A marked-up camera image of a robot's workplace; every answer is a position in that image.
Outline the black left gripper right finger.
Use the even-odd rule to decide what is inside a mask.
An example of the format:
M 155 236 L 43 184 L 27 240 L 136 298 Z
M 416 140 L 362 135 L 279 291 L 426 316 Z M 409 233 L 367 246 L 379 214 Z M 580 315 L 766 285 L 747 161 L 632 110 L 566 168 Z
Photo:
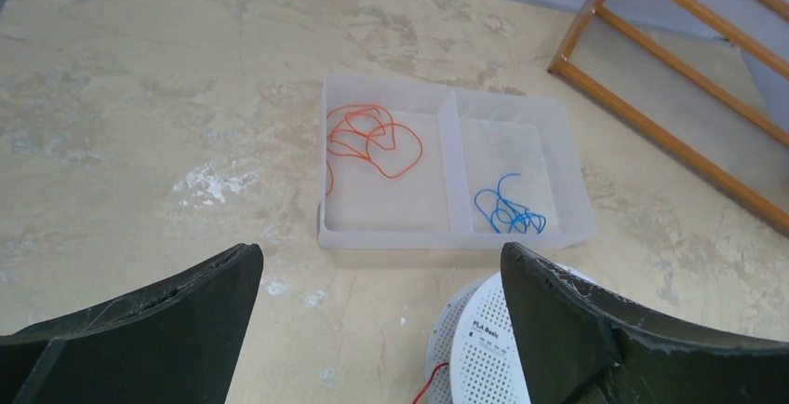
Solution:
M 650 309 L 516 242 L 501 280 L 534 403 L 784 403 L 785 342 Z

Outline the white filament spool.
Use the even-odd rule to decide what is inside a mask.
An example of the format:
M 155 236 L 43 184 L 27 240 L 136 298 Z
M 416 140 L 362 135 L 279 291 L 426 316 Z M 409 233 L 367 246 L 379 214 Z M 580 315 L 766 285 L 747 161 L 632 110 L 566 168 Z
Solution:
M 443 308 L 416 403 L 565 403 L 609 363 L 595 317 L 564 296 L 593 284 L 563 264 L 548 284 L 520 267 L 479 278 Z

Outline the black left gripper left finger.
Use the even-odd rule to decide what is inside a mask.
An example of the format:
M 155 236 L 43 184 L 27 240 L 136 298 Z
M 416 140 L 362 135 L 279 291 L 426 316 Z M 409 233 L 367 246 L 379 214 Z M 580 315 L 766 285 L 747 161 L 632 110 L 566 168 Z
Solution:
M 235 245 L 185 271 L 1 339 L 5 403 L 222 403 L 264 266 Z

